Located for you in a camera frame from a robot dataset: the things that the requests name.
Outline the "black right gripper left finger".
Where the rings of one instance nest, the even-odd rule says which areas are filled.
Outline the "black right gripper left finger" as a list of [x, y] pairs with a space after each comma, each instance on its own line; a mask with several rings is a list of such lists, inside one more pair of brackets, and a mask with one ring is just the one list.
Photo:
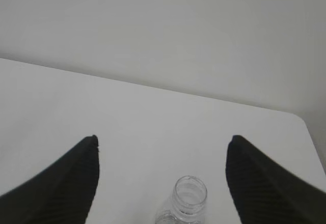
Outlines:
[[99, 181], [99, 143], [87, 136], [1, 196], [1, 223], [85, 223]]

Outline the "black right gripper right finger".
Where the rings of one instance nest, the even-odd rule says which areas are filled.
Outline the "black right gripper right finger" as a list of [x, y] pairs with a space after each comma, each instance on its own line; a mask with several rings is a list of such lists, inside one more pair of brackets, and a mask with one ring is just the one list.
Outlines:
[[325, 223], [325, 192], [241, 135], [228, 144], [226, 180], [241, 223]]

